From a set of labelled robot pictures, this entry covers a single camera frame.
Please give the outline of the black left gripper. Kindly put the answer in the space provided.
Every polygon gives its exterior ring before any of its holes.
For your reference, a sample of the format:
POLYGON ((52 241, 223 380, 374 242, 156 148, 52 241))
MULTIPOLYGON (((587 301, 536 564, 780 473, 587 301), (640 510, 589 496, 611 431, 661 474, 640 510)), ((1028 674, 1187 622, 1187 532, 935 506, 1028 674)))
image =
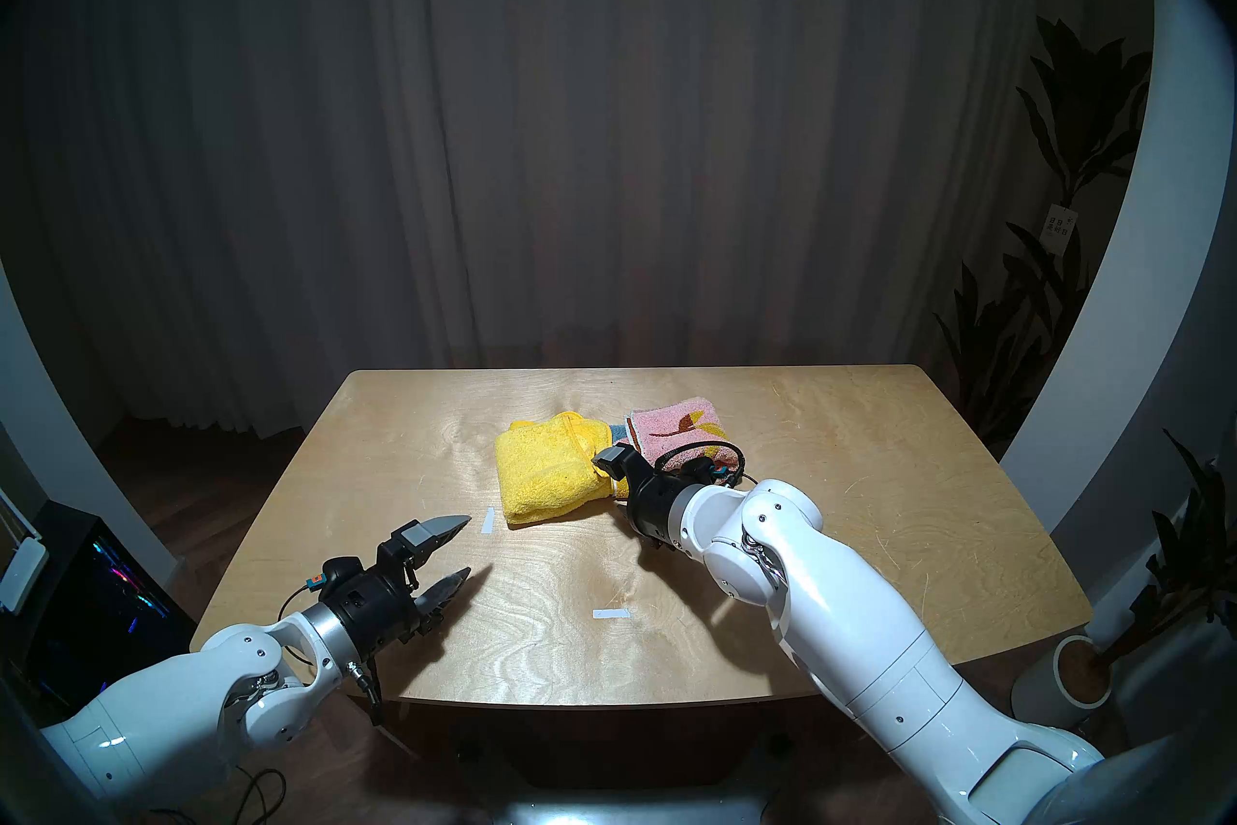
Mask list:
POLYGON ((413 519, 377 547, 375 564, 367 569, 357 557, 333 557, 323 563, 319 602, 341 623, 357 664, 367 663, 393 641, 407 643, 413 635, 429 635, 443 623, 471 568, 461 568, 414 596, 416 562, 447 545, 469 522, 469 516, 413 519))

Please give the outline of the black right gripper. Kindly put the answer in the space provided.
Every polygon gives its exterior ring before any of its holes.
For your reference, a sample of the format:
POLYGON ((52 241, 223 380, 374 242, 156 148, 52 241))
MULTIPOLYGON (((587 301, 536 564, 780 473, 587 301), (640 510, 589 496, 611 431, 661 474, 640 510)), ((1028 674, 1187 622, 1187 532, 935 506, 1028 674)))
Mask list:
POLYGON ((625 515, 633 529, 661 544, 682 548, 682 536, 674 536, 677 526, 672 521, 675 501, 691 487, 711 482, 711 458, 700 451, 689 451, 689 459, 667 469, 679 451, 667 451, 648 463, 635 447, 616 443, 593 456, 595 469, 614 482, 627 481, 625 515))

